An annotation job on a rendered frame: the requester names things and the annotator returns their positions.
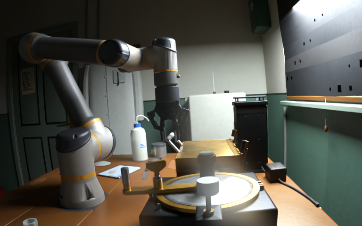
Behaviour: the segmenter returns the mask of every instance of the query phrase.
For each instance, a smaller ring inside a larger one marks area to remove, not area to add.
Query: green door
[[[76,38],[77,22],[37,31],[52,37]],[[8,40],[9,118],[19,184],[25,184],[58,167],[56,134],[69,129],[66,111],[39,65],[24,61],[18,53],[21,36]],[[78,82],[78,64],[69,63]]]

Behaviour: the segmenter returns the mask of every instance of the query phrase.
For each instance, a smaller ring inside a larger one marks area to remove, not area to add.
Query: door frame
[[[72,38],[78,38],[78,21],[69,22],[66,24],[60,24],[53,27],[39,29],[38,33],[52,33],[52,32],[59,32],[62,30],[72,29]],[[15,121],[15,110],[13,104],[13,79],[12,79],[12,44],[15,42],[19,42],[22,37],[26,34],[21,34],[12,38],[6,39],[6,75],[7,75],[7,90],[8,90],[8,113],[9,113],[9,125],[10,125],[10,135],[12,138],[12,150],[13,150],[13,157],[15,159],[15,166],[16,166],[16,173],[17,173],[17,180],[19,186],[24,184],[24,176],[21,171],[21,164],[20,164],[20,154],[18,149],[18,142],[17,142],[17,134],[16,134],[16,121]],[[78,70],[78,64],[73,64],[73,71],[74,69]]]

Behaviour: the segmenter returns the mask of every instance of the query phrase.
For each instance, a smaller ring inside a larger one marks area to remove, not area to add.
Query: turntable
[[[147,163],[155,172],[154,186],[131,187],[122,168],[123,193],[150,194],[140,214],[140,226],[276,226],[278,210],[254,173],[215,172],[215,154],[197,156],[199,174],[160,177],[165,161]]]

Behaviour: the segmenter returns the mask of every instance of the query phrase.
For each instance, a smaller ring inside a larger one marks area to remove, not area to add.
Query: green wall box
[[[250,23],[253,34],[264,34],[271,27],[267,0],[249,1]]]

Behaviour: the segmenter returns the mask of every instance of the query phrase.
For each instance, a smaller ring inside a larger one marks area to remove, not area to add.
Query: white plastic bottle
[[[145,161],[148,159],[148,148],[146,144],[146,132],[138,123],[138,117],[142,116],[149,121],[144,115],[138,115],[134,123],[134,128],[131,129],[131,151],[133,161]]]

